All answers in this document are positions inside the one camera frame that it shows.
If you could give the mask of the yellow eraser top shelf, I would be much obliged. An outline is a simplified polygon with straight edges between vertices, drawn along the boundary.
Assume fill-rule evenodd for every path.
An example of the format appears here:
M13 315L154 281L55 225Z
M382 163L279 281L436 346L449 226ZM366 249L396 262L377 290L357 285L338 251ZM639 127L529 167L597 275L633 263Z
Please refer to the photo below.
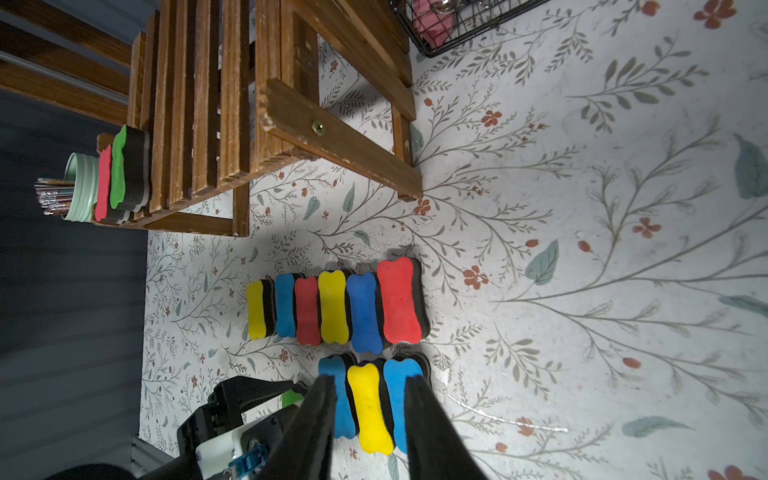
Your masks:
M247 285L248 335L251 340L272 336L276 328L274 282L261 279Z
M350 339L346 309L346 275L324 271L318 277L321 304L321 337L327 344L344 345Z

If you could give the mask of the blue eraser bottom shelf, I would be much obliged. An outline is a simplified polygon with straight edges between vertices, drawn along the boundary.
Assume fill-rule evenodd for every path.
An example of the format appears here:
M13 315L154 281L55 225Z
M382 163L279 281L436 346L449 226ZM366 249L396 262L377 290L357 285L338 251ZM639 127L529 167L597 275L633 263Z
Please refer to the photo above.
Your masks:
M356 363L352 353L322 358L318 363L318 374L331 376L336 393L334 437L353 439L357 433L357 422L347 388L347 372Z
M397 448L404 454L408 453L405 419L406 379L412 376L423 376L427 383L430 383L430 373L429 361L420 352L388 359L383 367L394 422L394 440Z

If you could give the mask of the red eraser top shelf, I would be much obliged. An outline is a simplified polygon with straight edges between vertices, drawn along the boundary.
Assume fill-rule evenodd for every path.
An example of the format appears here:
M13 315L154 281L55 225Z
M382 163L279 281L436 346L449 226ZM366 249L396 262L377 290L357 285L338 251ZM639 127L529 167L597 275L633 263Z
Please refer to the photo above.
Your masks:
M429 335L418 260L383 261L376 276L381 291L383 334L391 344L417 344Z
M316 277L299 278L295 282L296 338L301 345L322 343L319 320L319 289Z

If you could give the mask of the yellow eraser shelf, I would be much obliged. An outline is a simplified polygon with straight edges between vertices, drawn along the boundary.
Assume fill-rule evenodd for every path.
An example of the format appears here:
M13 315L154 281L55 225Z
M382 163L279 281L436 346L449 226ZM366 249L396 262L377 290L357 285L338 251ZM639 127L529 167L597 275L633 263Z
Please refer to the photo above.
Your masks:
M247 285L248 335L251 340L272 336L276 328L274 282L261 279Z
M394 451L389 400L383 381L384 361L352 366L347 375L359 424L359 441L364 452L389 456Z
M324 271L318 277L321 304L321 337L327 344L344 345L350 339L346 309L346 275Z

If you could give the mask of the yellow eraser bottom shelf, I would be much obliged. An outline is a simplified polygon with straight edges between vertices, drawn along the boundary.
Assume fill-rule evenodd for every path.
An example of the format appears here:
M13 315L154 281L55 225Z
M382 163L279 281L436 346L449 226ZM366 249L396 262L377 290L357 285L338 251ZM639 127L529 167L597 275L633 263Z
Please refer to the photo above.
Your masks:
M359 424L359 441L364 452L389 456L394 451L389 400L383 381L384 361L352 366L347 375Z

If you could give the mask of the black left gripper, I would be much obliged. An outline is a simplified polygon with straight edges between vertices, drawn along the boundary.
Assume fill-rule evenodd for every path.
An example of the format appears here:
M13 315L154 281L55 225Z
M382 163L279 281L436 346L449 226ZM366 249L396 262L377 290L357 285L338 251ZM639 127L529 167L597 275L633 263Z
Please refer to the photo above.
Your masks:
M179 455L144 479L255 479L283 439L300 403L246 422L243 414L303 382L236 376L220 382L177 430Z

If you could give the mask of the blue eraser shelf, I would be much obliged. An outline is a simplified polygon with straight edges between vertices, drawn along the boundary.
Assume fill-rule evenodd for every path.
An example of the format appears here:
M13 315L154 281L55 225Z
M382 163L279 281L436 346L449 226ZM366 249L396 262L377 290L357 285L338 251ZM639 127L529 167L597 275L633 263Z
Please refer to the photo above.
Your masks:
M276 333L283 338L296 337L295 283L298 274L286 273L275 279Z
M405 419L406 379L412 376L423 376L427 383L430 383L430 373L429 361L420 352L388 359L383 367L394 422L394 440L397 448L404 454L408 453Z
M381 354L383 342L377 307L378 284L373 273L351 275L346 292L350 301L352 344L358 353Z
M357 433L357 422L347 388L347 372L356 363L352 353L322 358L318 363L318 374L331 376L336 393L334 437L353 439Z

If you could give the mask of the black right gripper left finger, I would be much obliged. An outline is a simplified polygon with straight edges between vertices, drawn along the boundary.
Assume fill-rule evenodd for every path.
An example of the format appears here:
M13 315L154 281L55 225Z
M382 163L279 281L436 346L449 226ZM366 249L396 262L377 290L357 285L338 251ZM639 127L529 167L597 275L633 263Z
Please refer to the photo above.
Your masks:
M257 479L329 479L334 440L334 379L319 376Z

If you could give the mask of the red eraser bottom shelf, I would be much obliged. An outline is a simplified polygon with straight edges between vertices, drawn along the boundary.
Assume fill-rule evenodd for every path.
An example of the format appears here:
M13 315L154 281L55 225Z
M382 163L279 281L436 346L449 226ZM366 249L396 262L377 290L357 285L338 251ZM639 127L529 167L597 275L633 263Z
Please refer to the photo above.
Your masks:
M94 219L97 222L105 224L115 224L115 214L109 204L110 181L111 181L111 162L112 146L109 145L100 154L98 170L98 192L96 206L94 208Z

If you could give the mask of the green eraser bottom shelf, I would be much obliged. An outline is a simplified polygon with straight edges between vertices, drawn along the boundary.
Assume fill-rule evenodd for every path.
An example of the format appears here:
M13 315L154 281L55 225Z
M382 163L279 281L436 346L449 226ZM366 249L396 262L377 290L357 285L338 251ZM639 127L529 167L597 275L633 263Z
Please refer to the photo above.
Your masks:
M296 390L288 390L281 395L281 407L287 408L304 400L304 395Z
M150 136L147 132L124 125L112 144L112 209L139 212L150 195Z

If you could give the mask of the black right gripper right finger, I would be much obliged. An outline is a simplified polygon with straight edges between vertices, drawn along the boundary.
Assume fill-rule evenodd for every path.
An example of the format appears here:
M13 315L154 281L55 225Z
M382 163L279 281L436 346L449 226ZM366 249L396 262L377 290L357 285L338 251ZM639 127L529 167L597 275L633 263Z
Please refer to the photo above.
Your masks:
M411 479L486 479L422 376L406 379L404 405Z

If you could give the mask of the blue eraser top shelf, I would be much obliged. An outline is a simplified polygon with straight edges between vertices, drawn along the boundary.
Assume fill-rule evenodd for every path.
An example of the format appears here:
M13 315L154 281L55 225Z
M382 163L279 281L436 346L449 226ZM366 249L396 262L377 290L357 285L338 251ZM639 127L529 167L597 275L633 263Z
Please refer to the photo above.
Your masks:
M298 274L286 273L275 279L276 333L283 338L296 337L295 283Z
M358 353L381 354L383 342L377 307L378 284L373 273L351 275L346 292L350 301L352 344Z

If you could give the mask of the red eraser shelf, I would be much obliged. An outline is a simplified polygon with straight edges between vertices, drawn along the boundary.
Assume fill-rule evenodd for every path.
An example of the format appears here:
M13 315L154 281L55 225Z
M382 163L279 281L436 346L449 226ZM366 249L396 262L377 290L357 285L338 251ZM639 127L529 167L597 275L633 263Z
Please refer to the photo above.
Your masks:
M322 343L319 320L319 289L316 277L299 278L295 282L296 338L301 345Z
M383 334L391 344L417 344L429 335L418 260L383 261L376 276L381 291Z
M110 181L111 181L111 162L112 146L109 145L100 154L98 170L98 192L96 206L94 208L94 219L97 222L105 224L115 224L115 214L109 204Z

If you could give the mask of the wooden two-tier shelf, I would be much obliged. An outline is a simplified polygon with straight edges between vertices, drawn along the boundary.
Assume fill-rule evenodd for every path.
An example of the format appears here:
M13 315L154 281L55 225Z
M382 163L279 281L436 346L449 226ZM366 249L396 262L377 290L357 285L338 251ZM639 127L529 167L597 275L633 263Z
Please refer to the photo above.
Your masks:
M327 159L415 200L409 43L383 1L167 1L125 43L44 1L5 1L3 90L150 136L150 195L99 226L245 237L249 185ZM325 40L391 106L384 149L319 103Z

